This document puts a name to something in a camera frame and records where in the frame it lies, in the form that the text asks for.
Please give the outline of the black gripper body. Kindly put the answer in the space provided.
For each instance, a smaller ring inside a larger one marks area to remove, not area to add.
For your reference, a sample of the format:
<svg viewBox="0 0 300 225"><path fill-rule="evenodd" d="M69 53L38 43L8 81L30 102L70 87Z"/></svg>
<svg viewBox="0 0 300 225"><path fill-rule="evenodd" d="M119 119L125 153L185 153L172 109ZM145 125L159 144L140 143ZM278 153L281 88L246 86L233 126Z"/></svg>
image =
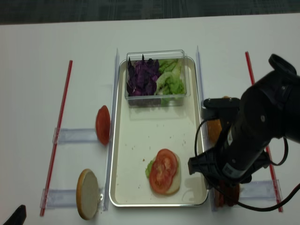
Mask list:
<svg viewBox="0 0 300 225"><path fill-rule="evenodd" d="M265 147L270 143L270 135L249 136L243 131L221 133L217 144L202 154L197 154L195 135L195 156L188 160L189 174L201 173L213 186L224 181L229 186L249 183L252 174L270 165L270 157Z"/></svg>

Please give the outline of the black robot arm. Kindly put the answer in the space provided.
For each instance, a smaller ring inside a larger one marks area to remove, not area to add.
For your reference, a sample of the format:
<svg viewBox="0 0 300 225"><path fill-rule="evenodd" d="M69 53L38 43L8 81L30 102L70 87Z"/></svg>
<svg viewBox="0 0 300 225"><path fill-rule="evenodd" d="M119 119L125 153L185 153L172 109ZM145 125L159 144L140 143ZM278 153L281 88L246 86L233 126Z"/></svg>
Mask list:
<svg viewBox="0 0 300 225"><path fill-rule="evenodd" d="M201 173L214 184L234 186L251 181L253 173L271 164L266 146L274 138L300 140L300 78L276 54L273 70L249 87L241 98L202 101L202 119L219 120L216 144L188 161L190 174Z"/></svg>

